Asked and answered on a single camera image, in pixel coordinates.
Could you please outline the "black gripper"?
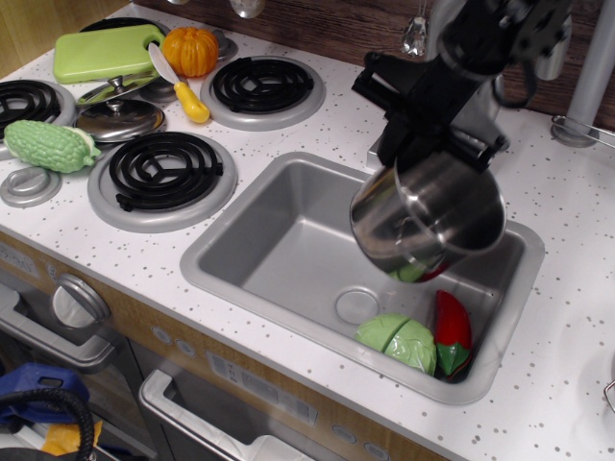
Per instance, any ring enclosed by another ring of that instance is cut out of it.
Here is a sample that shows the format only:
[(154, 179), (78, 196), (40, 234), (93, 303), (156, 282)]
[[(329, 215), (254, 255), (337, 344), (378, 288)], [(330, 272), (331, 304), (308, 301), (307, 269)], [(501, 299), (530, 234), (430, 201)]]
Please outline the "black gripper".
[(377, 150), (382, 166), (405, 171), (433, 153), (447, 152), (475, 170), (509, 146), (485, 109), (471, 104), (491, 79), (448, 58), (412, 62), (370, 52), (353, 91), (384, 110)]

